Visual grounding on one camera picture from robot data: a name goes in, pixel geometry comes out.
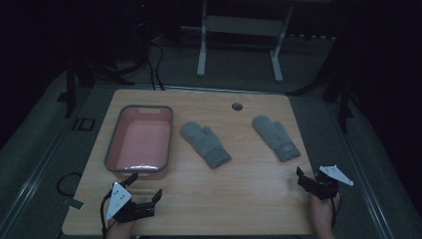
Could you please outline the grey mitten with label patch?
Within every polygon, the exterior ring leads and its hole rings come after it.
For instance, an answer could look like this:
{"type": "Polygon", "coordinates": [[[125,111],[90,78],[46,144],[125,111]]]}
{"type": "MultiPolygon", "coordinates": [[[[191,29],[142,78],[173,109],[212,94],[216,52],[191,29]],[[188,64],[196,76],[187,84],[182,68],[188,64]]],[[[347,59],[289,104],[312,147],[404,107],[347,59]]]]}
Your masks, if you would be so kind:
{"type": "Polygon", "coordinates": [[[258,116],[253,119],[253,127],[280,161],[288,161],[301,155],[280,121],[258,116]]]}

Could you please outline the person's right hand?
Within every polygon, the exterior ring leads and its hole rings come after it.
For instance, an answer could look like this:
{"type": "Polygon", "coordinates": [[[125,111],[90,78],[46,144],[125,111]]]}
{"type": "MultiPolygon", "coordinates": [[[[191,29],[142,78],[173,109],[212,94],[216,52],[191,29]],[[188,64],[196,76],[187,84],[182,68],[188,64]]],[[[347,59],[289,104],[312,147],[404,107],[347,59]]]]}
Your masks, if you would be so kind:
{"type": "Polygon", "coordinates": [[[339,208],[339,194],[332,199],[320,200],[317,196],[310,195],[310,214],[315,229],[332,228],[333,218],[339,208]]]}

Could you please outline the black stand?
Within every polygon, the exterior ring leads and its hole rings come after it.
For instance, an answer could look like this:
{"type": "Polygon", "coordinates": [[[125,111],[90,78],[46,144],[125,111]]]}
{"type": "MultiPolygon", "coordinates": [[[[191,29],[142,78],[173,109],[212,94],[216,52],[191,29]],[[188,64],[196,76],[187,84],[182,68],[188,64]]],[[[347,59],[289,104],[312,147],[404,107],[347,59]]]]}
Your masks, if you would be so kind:
{"type": "Polygon", "coordinates": [[[322,99],[326,103],[333,103],[337,97],[340,97],[338,124],[344,133],[348,133],[347,119],[353,117],[348,106],[353,78],[353,61],[350,58],[348,47],[349,44],[345,36],[337,37],[316,78],[310,84],[287,93],[287,96],[301,96],[322,85],[327,85],[322,99]]]}
{"type": "Polygon", "coordinates": [[[90,59],[88,56],[82,55],[79,52],[69,51],[66,63],[66,91],[59,97],[59,100],[64,102],[67,106],[65,114],[66,119],[72,115],[76,108],[76,77],[78,76],[76,65],[78,63],[87,67],[92,67],[94,70],[105,75],[105,77],[112,82],[132,86],[132,82],[124,80],[116,72],[107,69],[105,66],[90,59]]]}

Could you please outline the plain grey mitten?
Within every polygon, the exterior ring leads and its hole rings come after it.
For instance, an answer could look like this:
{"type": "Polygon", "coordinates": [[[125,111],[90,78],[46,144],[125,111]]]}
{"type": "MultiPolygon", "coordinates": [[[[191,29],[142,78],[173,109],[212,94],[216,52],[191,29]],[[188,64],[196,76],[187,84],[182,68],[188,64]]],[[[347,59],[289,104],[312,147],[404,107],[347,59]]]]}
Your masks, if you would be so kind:
{"type": "Polygon", "coordinates": [[[205,159],[210,168],[218,168],[231,160],[231,155],[209,126],[202,127],[197,122],[189,121],[182,126],[180,133],[205,159]]]}

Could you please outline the person's left hand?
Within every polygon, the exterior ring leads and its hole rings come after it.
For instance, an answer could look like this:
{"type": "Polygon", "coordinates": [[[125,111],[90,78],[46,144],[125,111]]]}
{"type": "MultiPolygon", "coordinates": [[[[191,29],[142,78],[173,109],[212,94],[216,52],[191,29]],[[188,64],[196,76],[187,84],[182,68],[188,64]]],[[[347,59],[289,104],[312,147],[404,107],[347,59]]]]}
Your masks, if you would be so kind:
{"type": "Polygon", "coordinates": [[[111,219],[107,223],[105,239],[130,239],[131,229],[134,224],[134,221],[119,223],[114,219],[111,219]]]}

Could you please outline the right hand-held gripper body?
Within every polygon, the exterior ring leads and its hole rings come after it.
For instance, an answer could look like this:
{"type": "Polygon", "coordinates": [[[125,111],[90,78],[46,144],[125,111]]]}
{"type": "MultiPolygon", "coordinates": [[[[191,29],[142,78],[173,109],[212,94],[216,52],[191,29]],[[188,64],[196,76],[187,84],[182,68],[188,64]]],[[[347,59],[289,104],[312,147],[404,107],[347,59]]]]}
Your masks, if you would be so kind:
{"type": "Polygon", "coordinates": [[[320,200],[335,198],[338,193],[340,182],[348,186],[353,185],[353,181],[336,165],[321,166],[316,175],[316,189],[314,190],[313,195],[320,200]]]}

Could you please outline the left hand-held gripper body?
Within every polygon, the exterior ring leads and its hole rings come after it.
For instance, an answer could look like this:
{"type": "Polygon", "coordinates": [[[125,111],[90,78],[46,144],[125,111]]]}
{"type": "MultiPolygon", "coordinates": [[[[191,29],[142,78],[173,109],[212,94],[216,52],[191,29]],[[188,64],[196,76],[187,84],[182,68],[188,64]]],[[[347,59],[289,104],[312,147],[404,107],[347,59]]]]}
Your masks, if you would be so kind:
{"type": "Polygon", "coordinates": [[[115,182],[110,192],[110,200],[105,214],[106,220],[114,219],[119,223],[131,222],[155,214],[156,196],[150,201],[135,203],[125,185],[115,182]]]}

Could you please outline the white desk frame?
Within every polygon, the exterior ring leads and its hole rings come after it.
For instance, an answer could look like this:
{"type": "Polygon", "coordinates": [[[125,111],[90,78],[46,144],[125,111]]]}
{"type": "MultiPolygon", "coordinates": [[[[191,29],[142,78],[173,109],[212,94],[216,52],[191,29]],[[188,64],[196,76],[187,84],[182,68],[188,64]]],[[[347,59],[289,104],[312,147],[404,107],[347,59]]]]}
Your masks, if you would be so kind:
{"type": "Polygon", "coordinates": [[[281,83],[284,80],[281,64],[279,62],[279,55],[283,42],[287,36],[287,31],[289,29],[290,21],[294,12],[293,5],[289,5],[287,7],[287,10],[282,14],[281,20],[271,20],[261,18],[210,15],[207,12],[208,0],[201,0],[201,2],[201,39],[196,72],[198,77],[203,77],[205,75],[207,59],[206,38],[209,32],[213,32],[276,38],[277,44],[273,49],[270,50],[269,54],[275,81],[277,83],[281,83]]]}

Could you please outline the grey tape piece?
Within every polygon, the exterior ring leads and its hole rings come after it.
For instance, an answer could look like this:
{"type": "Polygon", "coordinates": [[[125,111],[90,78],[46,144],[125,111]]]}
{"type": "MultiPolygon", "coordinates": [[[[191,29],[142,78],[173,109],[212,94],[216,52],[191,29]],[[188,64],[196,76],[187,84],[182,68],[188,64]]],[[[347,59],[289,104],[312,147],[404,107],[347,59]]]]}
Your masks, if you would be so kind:
{"type": "Polygon", "coordinates": [[[64,206],[68,206],[68,207],[74,208],[76,210],[82,210],[84,208],[84,206],[85,206],[85,204],[83,202],[81,202],[79,200],[76,200],[74,198],[65,198],[62,201],[62,204],[64,206]]]}

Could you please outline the pink basin with grey rim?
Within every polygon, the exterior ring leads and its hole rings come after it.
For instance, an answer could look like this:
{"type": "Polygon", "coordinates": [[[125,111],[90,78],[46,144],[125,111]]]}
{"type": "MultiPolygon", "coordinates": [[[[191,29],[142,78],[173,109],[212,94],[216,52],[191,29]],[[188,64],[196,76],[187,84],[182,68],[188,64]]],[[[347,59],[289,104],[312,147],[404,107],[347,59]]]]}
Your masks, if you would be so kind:
{"type": "Polygon", "coordinates": [[[129,105],[121,109],[105,155],[105,168],[118,178],[160,180],[168,170],[173,110],[129,105]]]}

